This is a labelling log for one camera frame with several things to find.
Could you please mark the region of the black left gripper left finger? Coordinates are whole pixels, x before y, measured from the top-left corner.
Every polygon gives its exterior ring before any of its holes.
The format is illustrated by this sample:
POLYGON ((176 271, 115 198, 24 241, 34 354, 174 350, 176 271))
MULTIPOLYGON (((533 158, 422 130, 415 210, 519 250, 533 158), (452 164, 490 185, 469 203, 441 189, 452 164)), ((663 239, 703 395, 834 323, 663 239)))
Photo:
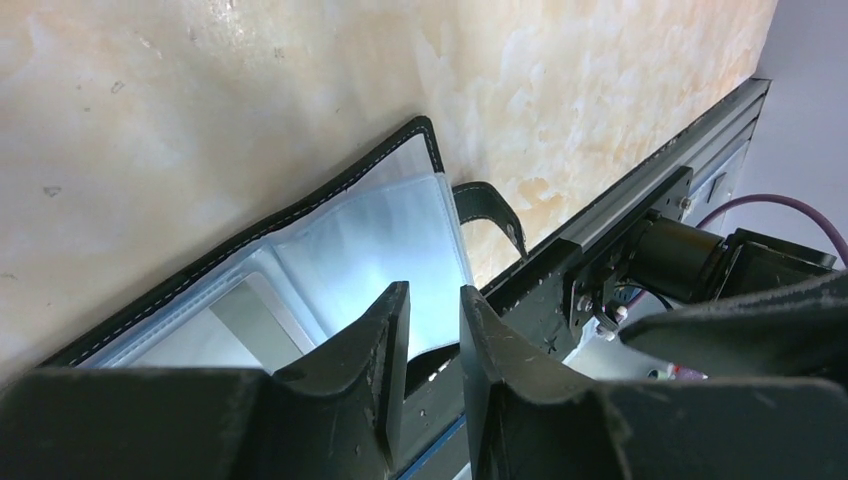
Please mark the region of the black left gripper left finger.
POLYGON ((5 479, 385 479, 395 468, 410 293, 274 372, 37 368, 1 395, 5 479))

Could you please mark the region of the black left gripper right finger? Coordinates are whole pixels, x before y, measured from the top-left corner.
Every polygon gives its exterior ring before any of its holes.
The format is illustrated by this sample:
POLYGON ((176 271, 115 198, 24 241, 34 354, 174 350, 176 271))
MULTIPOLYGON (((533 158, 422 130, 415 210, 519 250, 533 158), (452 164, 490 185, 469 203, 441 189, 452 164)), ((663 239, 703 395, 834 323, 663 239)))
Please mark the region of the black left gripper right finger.
POLYGON ((460 290, 476 479, 843 479, 847 395, 815 378, 596 381, 460 290))

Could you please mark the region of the black leather card holder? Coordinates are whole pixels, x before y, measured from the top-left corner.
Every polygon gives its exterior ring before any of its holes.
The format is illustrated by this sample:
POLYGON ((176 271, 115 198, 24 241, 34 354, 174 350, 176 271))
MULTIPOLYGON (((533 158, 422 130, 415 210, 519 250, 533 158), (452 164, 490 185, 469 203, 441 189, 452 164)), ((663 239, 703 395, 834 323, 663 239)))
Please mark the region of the black leather card holder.
POLYGON ((408 356, 416 357, 458 340, 458 294, 473 280, 461 228, 476 220, 492 222, 526 254, 514 210, 489 183, 452 185, 431 120, 417 116, 306 197, 51 355, 47 365, 132 367, 123 364, 132 350, 254 272, 314 343, 310 351, 357 320, 391 283, 407 283, 408 356))

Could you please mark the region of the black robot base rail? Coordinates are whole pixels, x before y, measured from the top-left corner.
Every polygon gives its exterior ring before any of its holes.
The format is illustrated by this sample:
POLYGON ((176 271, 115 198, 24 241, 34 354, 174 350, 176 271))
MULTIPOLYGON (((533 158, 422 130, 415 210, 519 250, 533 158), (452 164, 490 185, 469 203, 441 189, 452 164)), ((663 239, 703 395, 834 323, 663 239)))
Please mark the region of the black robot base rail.
MULTIPOLYGON (((770 84, 746 80, 622 180, 484 286, 490 305, 543 353, 563 360, 593 335, 592 300, 624 270, 624 245, 643 218, 688 225, 728 201, 770 84)), ((409 366, 398 479, 468 473, 463 371, 457 345, 409 366)))

